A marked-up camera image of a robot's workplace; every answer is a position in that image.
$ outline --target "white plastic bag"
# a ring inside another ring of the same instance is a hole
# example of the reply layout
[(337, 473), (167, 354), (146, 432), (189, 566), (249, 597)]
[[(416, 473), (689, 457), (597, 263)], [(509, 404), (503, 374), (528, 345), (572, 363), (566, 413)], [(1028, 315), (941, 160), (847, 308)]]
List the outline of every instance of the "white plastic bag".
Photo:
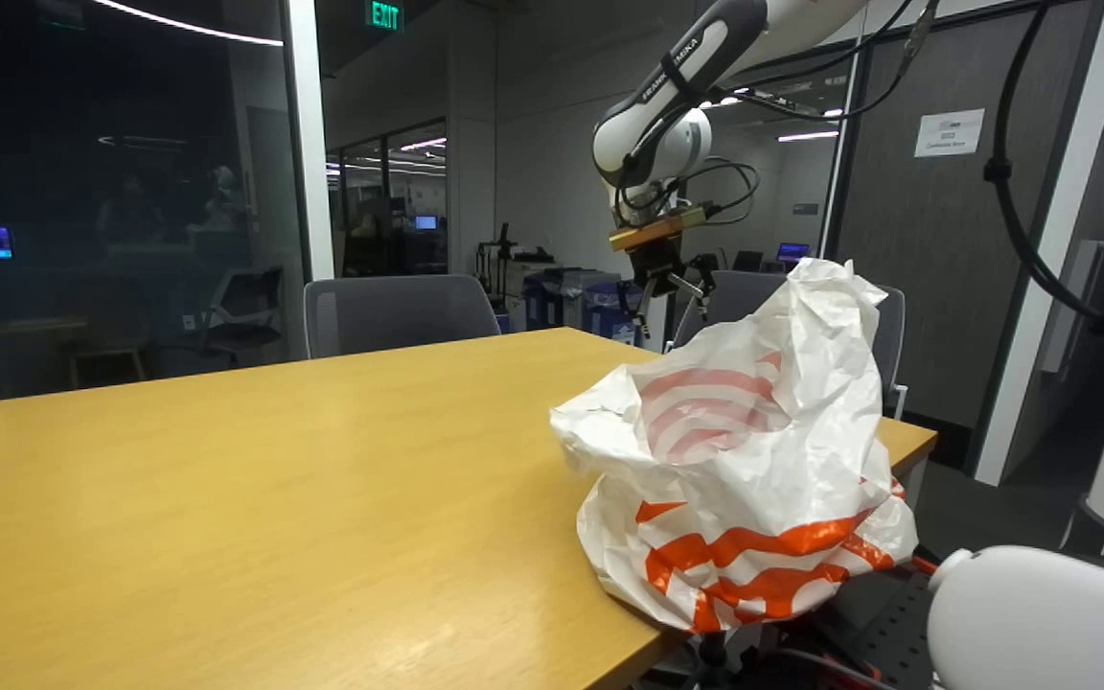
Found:
[(877, 304), (852, 263), (801, 259), (753, 315), (553, 411), (566, 465), (600, 473), (580, 540), (610, 594), (724, 634), (908, 561), (912, 513), (877, 441)]

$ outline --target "office chair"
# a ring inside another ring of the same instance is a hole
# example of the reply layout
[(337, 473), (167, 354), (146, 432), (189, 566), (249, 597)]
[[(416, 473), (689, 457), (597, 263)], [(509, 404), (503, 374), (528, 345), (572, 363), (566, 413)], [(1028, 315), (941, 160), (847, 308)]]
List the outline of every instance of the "office chair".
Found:
[(739, 269), (715, 269), (707, 275), (704, 304), (697, 296), (677, 300), (677, 326), (670, 335), (670, 347), (684, 345), (697, 328), (711, 321), (737, 321), (747, 319), (753, 308), (764, 308), (779, 287), (785, 282), (785, 273), (739, 273)]
[(503, 335), (474, 275), (313, 280), (304, 296), (307, 356)]
[(226, 356), (233, 367), (252, 354), (279, 347), (279, 280), (282, 269), (226, 273), (212, 300), (204, 347)]
[(89, 326), (63, 345), (70, 382), (146, 378), (140, 347), (150, 345), (150, 296), (127, 275), (76, 275), (70, 309)]

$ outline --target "glass window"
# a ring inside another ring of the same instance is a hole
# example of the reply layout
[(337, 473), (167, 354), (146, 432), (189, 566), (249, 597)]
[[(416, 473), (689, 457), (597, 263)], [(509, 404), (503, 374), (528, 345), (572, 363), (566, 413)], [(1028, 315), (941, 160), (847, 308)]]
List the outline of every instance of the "glass window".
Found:
[(341, 154), (341, 275), (447, 269), (445, 124), (382, 135)]
[(279, 0), (0, 0), (0, 400), (287, 356), (287, 74)]

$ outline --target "wooden table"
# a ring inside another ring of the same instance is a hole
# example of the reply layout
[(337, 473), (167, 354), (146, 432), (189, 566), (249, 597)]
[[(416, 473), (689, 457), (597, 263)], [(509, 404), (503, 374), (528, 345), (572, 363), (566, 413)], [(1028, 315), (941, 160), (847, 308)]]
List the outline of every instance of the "wooden table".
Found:
[(0, 404), (0, 687), (586, 687), (654, 630), (580, 551), (548, 411), (637, 356), (554, 328)]

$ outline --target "chair backrest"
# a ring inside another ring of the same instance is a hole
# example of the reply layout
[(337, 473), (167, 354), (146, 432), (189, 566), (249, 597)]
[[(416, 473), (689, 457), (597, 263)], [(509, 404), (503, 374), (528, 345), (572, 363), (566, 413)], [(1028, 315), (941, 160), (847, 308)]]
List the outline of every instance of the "chair backrest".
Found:
[(503, 335), (474, 275), (313, 280), (304, 296), (307, 356)]
[(215, 287), (215, 300), (212, 300), (215, 321), (279, 326), (279, 282), (282, 282), (282, 269), (226, 273)]
[(785, 273), (711, 273), (707, 290), (707, 319), (704, 321), (737, 321), (747, 319), (753, 308), (764, 308), (779, 287), (785, 282)]

